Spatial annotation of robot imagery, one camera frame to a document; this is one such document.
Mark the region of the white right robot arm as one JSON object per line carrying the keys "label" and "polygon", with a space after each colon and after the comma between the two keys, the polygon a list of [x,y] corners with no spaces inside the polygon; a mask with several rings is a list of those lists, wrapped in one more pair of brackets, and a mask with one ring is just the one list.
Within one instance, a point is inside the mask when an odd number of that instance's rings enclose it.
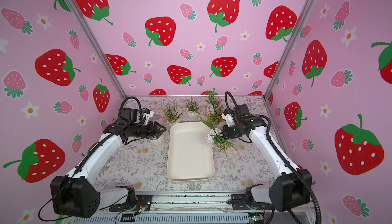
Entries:
{"label": "white right robot arm", "polygon": [[175,183],[204,181],[214,174],[212,145],[216,139],[240,139],[248,136],[265,157],[274,181],[271,187],[248,187],[242,200],[249,208],[263,203],[284,212],[309,202],[316,203],[311,189],[312,176],[301,170],[284,153],[270,135],[270,120],[266,116],[245,116],[235,123],[226,120],[222,130],[208,128],[203,122],[177,123],[170,128],[167,171],[168,179]]}

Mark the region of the white pot orange flower plant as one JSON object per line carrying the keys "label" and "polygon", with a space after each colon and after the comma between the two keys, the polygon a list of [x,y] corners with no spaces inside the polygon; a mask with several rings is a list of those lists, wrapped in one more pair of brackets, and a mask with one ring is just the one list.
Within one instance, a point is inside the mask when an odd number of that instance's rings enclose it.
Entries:
{"label": "white pot orange flower plant", "polygon": [[222,118],[223,105],[219,99],[211,102],[207,107],[207,120],[215,128],[222,129],[224,119]]}

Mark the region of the white pot pink flower plant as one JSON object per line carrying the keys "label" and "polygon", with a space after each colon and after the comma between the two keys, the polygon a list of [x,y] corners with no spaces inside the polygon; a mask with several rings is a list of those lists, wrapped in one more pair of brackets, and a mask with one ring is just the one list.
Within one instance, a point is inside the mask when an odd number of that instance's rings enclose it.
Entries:
{"label": "white pot pink flower plant", "polygon": [[207,146],[216,146],[219,152],[225,153],[228,149],[237,147],[236,144],[226,140],[223,137],[222,130],[215,126],[212,122],[205,118],[201,119],[201,122],[208,127],[208,132],[204,138],[204,143]]}

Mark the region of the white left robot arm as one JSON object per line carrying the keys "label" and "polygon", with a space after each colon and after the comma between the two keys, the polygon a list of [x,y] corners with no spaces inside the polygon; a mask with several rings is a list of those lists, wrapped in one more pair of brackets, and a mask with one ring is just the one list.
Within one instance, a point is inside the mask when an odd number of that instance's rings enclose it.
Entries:
{"label": "white left robot arm", "polygon": [[139,210],[143,208],[134,188],[117,186],[113,190],[98,191],[95,180],[109,158],[121,147],[135,140],[151,139],[163,134],[166,127],[158,122],[140,124],[111,124],[99,142],[83,160],[65,176],[57,176],[51,182],[53,209],[65,217],[90,218],[98,210]]}

